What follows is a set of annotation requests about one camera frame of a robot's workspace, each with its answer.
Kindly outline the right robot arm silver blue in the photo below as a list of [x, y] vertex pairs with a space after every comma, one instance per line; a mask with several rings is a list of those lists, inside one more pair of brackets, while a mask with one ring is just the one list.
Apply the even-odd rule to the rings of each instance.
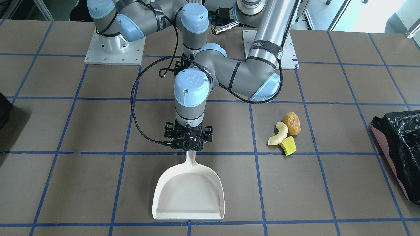
[[89, 0], [96, 25], [87, 64], [140, 65], [145, 37], [174, 26], [182, 33], [183, 53], [196, 54], [207, 43], [208, 10], [187, 0]]

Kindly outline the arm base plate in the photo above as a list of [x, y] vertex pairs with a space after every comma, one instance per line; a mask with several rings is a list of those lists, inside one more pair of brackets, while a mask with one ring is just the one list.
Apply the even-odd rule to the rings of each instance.
[[121, 35], [105, 37], [94, 30], [84, 62], [97, 65], [141, 65], [145, 39], [126, 41]]
[[257, 31], [243, 30], [243, 48], [245, 58], [262, 58], [276, 65], [279, 69], [279, 59], [281, 60], [282, 69], [294, 70], [299, 69], [299, 63], [296, 57], [294, 44], [291, 34], [285, 39], [285, 44], [281, 48], [280, 42], [276, 45], [273, 42], [255, 39]]

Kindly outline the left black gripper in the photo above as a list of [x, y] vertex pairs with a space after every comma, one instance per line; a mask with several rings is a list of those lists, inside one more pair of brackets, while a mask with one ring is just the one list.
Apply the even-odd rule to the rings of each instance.
[[196, 127], [190, 125], [184, 127], [177, 121], [174, 124], [167, 122], [164, 136], [172, 139], [164, 142], [165, 146], [170, 146], [172, 149], [202, 151], [204, 143], [212, 141], [212, 126], [203, 127], [201, 123]]

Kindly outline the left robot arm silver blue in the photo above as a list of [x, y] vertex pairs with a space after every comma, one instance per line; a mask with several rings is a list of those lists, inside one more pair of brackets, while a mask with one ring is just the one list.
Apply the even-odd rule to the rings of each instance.
[[206, 100], [218, 86], [232, 95], [250, 98], [249, 103], [273, 100], [282, 88], [281, 65], [285, 39], [294, 20], [298, 0], [237, 0], [233, 16], [241, 23], [257, 27], [244, 62], [227, 57], [225, 49], [207, 43], [191, 65], [175, 77], [174, 123], [167, 122], [165, 142], [172, 149], [201, 151], [212, 140], [212, 128], [203, 127]]

